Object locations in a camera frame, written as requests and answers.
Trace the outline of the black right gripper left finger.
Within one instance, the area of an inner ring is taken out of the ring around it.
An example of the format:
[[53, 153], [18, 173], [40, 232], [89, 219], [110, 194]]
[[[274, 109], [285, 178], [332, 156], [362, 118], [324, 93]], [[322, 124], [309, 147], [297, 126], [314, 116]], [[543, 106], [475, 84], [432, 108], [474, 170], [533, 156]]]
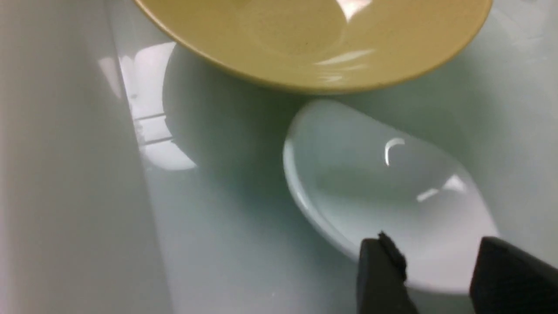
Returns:
[[406, 270], [405, 256], [385, 232], [363, 239], [357, 263], [357, 312], [417, 314], [405, 284]]

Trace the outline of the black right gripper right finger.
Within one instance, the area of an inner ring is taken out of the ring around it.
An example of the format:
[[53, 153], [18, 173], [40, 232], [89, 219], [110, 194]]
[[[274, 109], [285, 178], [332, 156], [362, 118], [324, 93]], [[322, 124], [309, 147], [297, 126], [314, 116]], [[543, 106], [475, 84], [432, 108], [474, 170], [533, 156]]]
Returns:
[[558, 270], [507, 241], [486, 236], [469, 297], [477, 314], [556, 314]]

